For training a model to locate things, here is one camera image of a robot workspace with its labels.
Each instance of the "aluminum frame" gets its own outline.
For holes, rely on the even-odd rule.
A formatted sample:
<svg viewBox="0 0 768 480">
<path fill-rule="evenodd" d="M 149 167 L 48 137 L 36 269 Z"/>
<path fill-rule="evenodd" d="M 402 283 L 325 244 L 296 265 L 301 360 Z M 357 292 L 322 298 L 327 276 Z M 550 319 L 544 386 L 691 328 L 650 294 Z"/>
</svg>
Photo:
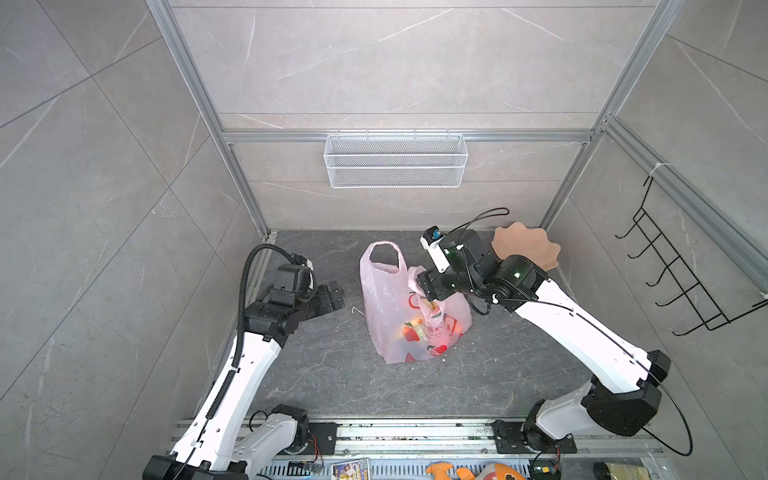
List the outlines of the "aluminum frame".
<svg viewBox="0 0 768 480">
<path fill-rule="evenodd" d="M 565 201 L 576 186 L 576 182 L 579 177 L 581 177 L 581 174 L 584 173 L 587 164 L 589 164 L 594 149 L 600 144 L 600 140 L 602 140 L 605 135 L 605 129 L 603 128 L 605 119 L 614 116 L 621 108 L 621 105 L 627 100 L 632 87 L 637 83 L 637 79 L 643 73 L 643 70 L 645 70 L 650 58 L 661 43 L 661 39 L 664 38 L 664 34 L 667 33 L 667 30 L 669 30 L 669 27 L 672 25 L 672 21 L 683 8 L 685 1 L 686 0 L 660 0 L 656 5 L 654 13 L 648 21 L 648 25 L 646 25 L 645 30 L 643 30 L 643 34 L 640 36 L 640 40 L 637 42 L 637 45 L 632 52 L 632 56 L 630 56 L 629 62 L 621 72 L 621 76 L 616 82 L 614 90 L 611 92 L 611 95 L 608 96 L 608 100 L 605 102 L 605 105 L 598 115 L 598 119 L 592 127 L 594 133 L 591 142 L 583 145 L 582 149 L 579 150 L 573 164 L 571 164 L 571 168 L 568 169 L 565 178 L 563 178 L 563 181 L 560 183 L 558 191 L 555 192 L 552 202 L 550 202 L 547 210 L 541 217 L 541 221 L 538 225 L 541 228 L 549 230 L 552 227 L 554 219 L 560 213 Z"/>
<path fill-rule="evenodd" d="M 189 88 L 192 94 L 197 110 L 208 127 L 216 148 L 224 159 L 224 163 L 232 176 L 237 191 L 240 192 L 240 196 L 243 198 L 253 224 L 256 225 L 259 235 L 266 238 L 267 234 L 269 234 L 269 228 L 266 225 L 266 220 L 264 220 L 264 215 L 261 213 L 259 204 L 256 202 L 253 191 L 250 189 L 240 162 L 237 161 L 231 146 L 223 139 L 223 127 L 214 110 L 214 104 L 211 102 L 203 80 L 200 78 L 200 73 L 194 65 L 189 48 L 184 42 L 184 37 L 181 35 L 179 25 L 176 23 L 176 18 L 171 11 L 170 5 L 168 5 L 167 0 L 147 0 L 147 5 L 152 12 L 152 16 L 154 16 L 160 32 L 163 34 L 163 38 L 165 38 L 165 42 L 168 44 L 170 54 L 176 61 L 184 83 L 187 84 L 187 88 Z"/>
<path fill-rule="evenodd" d="M 491 423 L 495 420 L 523 422 L 525 417 L 355 417 L 347 415 L 311 415 L 311 422 L 335 422 L 336 451 L 325 455 L 326 462 L 365 456 L 367 458 L 534 458 L 537 453 L 497 453 Z M 253 422 L 254 428 L 261 424 Z M 192 420 L 181 420 L 171 434 L 176 442 L 189 428 Z M 238 433 L 238 440 L 250 434 L 247 419 Z M 573 458 L 607 458 L 636 455 L 640 458 L 666 458 L 661 445 L 650 435 L 623 437 L 619 435 L 574 435 L 577 452 Z M 552 458 L 553 454 L 543 454 Z M 288 455 L 287 458 L 313 459 L 313 455 Z"/>
<path fill-rule="evenodd" d="M 258 142 L 325 142 L 328 135 L 334 134 L 461 134 L 465 141 L 580 141 L 588 142 L 592 138 L 592 130 L 586 128 L 529 128 L 529 129 L 299 129 L 287 128 L 225 130 L 223 139 L 230 143 Z"/>
<path fill-rule="evenodd" d="M 672 200 L 690 215 L 709 237 L 760 288 L 768 291 L 768 253 L 704 195 L 691 186 L 674 166 L 665 163 L 632 130 L 616 117 L 605 123 L 608 135 L 646 172 L 654 172 L 654 181 Z"/>
</svg>

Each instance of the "wire basket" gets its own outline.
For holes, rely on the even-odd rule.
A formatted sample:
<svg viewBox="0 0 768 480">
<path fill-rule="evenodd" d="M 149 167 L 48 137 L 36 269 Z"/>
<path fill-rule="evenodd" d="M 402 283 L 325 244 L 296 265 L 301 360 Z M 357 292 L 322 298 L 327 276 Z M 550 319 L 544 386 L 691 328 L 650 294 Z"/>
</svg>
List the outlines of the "wire basket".
<svg viewBox="0 0 768 480">
<path fill-rule="evenodd" d="M 458 187 L 467 164 L 460 134 L 331 134 L 323 152 L 333 188 Z"/>
</svg>

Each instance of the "plastic bag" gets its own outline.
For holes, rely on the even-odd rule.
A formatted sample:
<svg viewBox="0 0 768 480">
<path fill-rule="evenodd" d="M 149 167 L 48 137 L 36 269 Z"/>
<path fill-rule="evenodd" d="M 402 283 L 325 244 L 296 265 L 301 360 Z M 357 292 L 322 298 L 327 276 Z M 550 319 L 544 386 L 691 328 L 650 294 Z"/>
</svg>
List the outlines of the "plastic bag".
<svg viewBox="0 0 768 480">
<path fill-rule="evenodd" d="M 374 263 L 371 252 L 390 245 L 398 265 Z M 381 241 L 360 258 L 360 282 L 371 340 L 387 363 L 430 359 L 446 351 L 472 325 L 467 300 L 455 293 L 444 302 L 428 302 L 415 277 L 423 266 L 408 269 L 399 247 Z"/>
</svg>

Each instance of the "dark gray floor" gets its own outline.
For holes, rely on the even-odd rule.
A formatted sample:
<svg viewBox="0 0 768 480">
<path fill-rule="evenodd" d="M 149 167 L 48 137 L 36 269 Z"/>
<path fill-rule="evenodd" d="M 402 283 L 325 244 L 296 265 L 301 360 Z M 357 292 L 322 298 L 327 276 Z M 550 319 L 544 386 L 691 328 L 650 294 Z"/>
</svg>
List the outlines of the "dark gray floor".
<svg viewBox="0 0 768 480">
<path fill-rule="evenodd" d="M 276 245 L 313 261 L 320 283 L 337 280 L 346 308 L 303 323 L 270 368 L 253 409 L 279 403 L 310 415 L 525 415 L 591 373 L 550 336 L 497 306 L 475 315 L 472 328 L 445 354 L 386 365 L 371 343 L 364 317 L 359 259 L 371 242 L 391 240 L 408 266 L 432 266 L 414 231 L 281 231 Z M 484 233 L 488 241 L 491 232 Z M 388 247 L 374 261 L 396 263 Z M 274 274 L 273 254 L 265 281 Z"/>
</svg>

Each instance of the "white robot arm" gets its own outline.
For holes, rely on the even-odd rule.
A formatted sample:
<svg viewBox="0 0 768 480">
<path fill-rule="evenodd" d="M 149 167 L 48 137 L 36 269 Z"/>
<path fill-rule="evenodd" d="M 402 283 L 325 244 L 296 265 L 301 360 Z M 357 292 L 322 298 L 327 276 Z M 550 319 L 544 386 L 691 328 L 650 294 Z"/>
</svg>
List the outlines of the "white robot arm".
<svg viewBox="0 0 768 480">
<path fill-rule="evenodd" d="M 536 451 L 551 450 L 568 434 L 601 426 L 634 435 L 656 414 L 657 389 L 670 360 L 645 352 L 611 332 L 571 300 L 546 273 L 525 257 L 500 260 L 474 230 L 443 235 L 427 230 L 422 245 L 435 269 L 419 274 L 428 300 L 455 293 L 480 297 L 489 305 L 534 323 L 579 358 L 594 376 L 558 399 L 540 400 L 523 425 L 523 438 Z M 264 248 L 278 250 L 290 264 L 277 281 L 247 308 L 245 284 L 250 262 Z M 170 455 L 155 455 L 144 480 L 249 480 L 283 450 L 301 452 L 307 444 L 305 410 L 277 406 L 247 437 L 237 434 L 266 371 L 299 323 L 344 307 L 335 282 L 313 286 L 311 262 L 273 245 L 254 248 L 240 285 L 237 341 L 230 365 L 221 372 L 201 411 Z"/>
<path fill-rule="evenodd" d="M 250 264 L 264 249 L 276 250 L 290 263 L 277 269 L 276 281 L 245 307 Z M 248 256 L 240 283 L 237 340 L 203 408 L 170 455 L 154 455 L 144 480 L 249 480 L 283 450 L 301 453 L 308 441 L 306 410 L 287 405 L 272 409 L 264 423 L 237 441 L 243 418 L 266 371 L 289 335 L 305 320 L 344 307 L 336 282 L 315 285 L 312 263 L 262 244 Z"/>
<path fill-rule="evenodd" d="M 656 414 L 657 387 L 670 368 L 662 352 L 646 352 L 611 332 L 529 259 L 499 259 L 474 230 L 443 234 L 432 227 L 422 235 L 422 246 L 437 266 L 417 278 L 427 300 L 464 293 L 501 304 L 544 330 L 593 372 L 575 391 L 534 405 L 523 428 L 531 448 L 547 450 L 568 434 L 595 426 L 631 436 Z"/>
</svg>

